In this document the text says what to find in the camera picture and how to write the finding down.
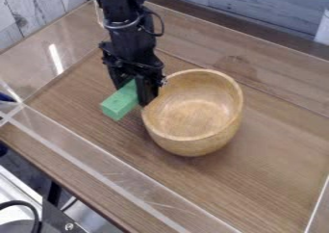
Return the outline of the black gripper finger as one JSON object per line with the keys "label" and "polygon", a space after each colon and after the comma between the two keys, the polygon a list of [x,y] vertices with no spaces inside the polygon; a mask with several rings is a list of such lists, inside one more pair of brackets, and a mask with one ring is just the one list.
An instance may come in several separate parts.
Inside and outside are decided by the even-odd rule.
{"label": "black gripper finger", "polygon": [[134,78],[133,74],[125,67],[118,67],[109,65],[110,76],[115,85],[115,88],[119,90]]}
{"label": "black gripper finger", "polygon": [[135,76],[137,83],[137,93],[139,105],[146,107],[146,105],[154,100],[159,94],[159,88],[162,87],[163,76],[161,74]]}

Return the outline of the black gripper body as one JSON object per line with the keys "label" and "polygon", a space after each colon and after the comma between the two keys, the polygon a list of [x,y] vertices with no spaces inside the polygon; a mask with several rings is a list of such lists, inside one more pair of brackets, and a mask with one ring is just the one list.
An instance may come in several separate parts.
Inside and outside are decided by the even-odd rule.
{"label": "black gripper body", "polygon": [[153,24],[107,25],[111,40],[102,41],[103,64],[125,67],[133,76],[138,74],[163,76],[165,64],[154,54],[157,38],[163,35],[154,32]]}

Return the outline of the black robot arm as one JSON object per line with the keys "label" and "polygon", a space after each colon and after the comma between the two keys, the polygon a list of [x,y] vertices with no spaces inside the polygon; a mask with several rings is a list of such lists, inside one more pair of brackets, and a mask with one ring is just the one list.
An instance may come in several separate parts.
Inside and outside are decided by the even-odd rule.
{"label": "black robot arm", "polygon": [[166,80],[165,64],[154,53],[157,39],[165,35],[165,23],[159,20],[161,32],[157,33],[153,17],[159,17],[159,14],[145,6],[145,2],[97,0],[103,12],[103,27],[111,38],[99,43],[103,64],[118,90],[130,81],[135,82],[141,106],[146,106],[158,96]]}

